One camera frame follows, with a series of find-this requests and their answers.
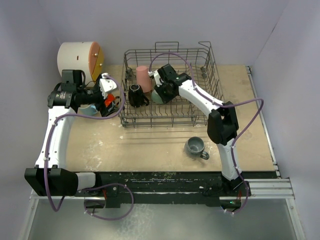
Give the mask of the sage green ceramic mug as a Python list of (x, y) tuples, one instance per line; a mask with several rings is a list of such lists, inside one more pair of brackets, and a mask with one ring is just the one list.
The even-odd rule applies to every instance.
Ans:
[(162, 98), (159, 96), (159, 94), (157, 93), (156, 90), (153, 90), (151, 93), (151, 100), (155, 103), (155, 104), (159, 104), (162, 105), (164, 102), (162, 100)]

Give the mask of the orange ceramic mug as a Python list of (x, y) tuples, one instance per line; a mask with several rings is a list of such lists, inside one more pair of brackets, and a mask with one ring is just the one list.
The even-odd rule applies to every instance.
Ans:
[(104, 105), (106, 108), (118, 107), (120, 103), (120, 97), (114, 96), (113, 94), (108, 94), (107, 98), (104, 100)]

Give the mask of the light blue ceramic mug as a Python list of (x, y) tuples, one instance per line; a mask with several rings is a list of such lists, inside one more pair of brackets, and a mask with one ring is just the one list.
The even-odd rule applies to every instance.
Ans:
[(91, 117), (98, 113), (98, 110), (96, 109), (96, 106), (94, 104), (79, 107), (78, 111), (82, 115), (91, 116)]

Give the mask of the grey blue round mug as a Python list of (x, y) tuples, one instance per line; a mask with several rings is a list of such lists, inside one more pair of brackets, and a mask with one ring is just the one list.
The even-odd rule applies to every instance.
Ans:
[(210, 155), (205, 151), (204, 141), (197, 136), (189, 138), (184, 145), (184, 152), (191, 158), (208, 160)]

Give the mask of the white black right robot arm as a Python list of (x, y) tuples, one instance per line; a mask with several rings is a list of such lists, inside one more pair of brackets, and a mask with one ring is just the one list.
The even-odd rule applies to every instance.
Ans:
[(235, 195), (240, 190), (243, 180), (234, 143), (239, 123), (232, 103), (224, 103), (211, 96), (195, 83), (193, 73), (178, 74), (170, 64), (155, 71), (149, 70), (148, 75), (155, 80), (154, 90), (163, 103), (180, 96), (195, 105), (207, 117), (207, 135), (217, 145), (221, 160), (222, 190), (228, 196)]

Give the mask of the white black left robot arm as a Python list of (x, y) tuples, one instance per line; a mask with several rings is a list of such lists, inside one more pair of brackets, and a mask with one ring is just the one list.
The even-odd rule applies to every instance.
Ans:
[(64, 69), (62, 80), (47, 98), (48, 124), (43, 146), (33, 168), (27, 168), (25, 180), (39, 196), (73, 196), (85, 189), (91, 196), (103, 191), (93, 172), (67, 170), (67, 148), (72, 125), (82, 105), (95, 105), (103, 120), (116, 116), (105, 105), (108, 95), (121, 85), (108, 73), (97, 77), (92, 89), (86, 87), (82, 70)]

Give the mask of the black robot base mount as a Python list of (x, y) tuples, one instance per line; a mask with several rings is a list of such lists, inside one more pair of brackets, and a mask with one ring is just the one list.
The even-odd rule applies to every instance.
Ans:
[(227, 183), (219, 171), (97, 172), (96, 187), (76, 197), (98, 197), (107, 208), (121, 204), (182, 204), (218, 207), (222, 197), (238, 199), (251, 194), (241, 180)]

